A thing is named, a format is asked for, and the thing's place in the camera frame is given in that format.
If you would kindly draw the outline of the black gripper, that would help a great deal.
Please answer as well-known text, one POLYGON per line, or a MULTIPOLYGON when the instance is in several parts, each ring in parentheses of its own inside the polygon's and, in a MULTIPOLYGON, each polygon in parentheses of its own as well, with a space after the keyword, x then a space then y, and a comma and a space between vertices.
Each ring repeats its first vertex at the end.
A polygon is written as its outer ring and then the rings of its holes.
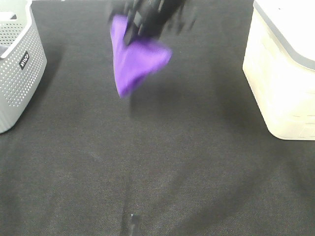
POLYGON ((128 0, 125 3, 124 14, 127 16, 127 27, 124 43, 128 46, 140 38, 158 39, 164 29, 176 29, 179 34, 184 27, 191 30, 196 18, 196 8, 188 9, 184 17, 188 0, 128 0))

